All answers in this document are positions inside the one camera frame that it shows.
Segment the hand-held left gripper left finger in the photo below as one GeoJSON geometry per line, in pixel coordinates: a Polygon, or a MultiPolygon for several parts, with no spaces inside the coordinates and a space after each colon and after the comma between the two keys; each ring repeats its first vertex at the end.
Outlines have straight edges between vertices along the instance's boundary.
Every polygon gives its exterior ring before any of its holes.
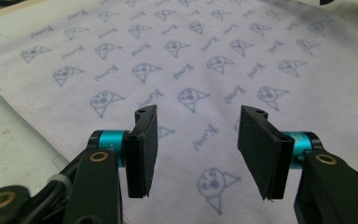
{"type": "Polygon", "coordinates": [[[130,198],[143,198],[151,190],[158,155],[158,107],[148,105],[134,112],[131,131],[104,130],[98,148],[116,152],[119,167],[124,167],[130,198]]]}

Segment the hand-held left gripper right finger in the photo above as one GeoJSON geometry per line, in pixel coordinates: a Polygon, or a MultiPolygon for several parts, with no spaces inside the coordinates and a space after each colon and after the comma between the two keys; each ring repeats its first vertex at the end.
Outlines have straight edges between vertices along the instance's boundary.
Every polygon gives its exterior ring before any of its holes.
{"type": "Polygon", "coordinates": [[[290,169],[301,169],[312,150],[309,132],[281,132],[269,114],[248,105],[241,107],[238,150],[263,200],[283,198],[290,169]]]}

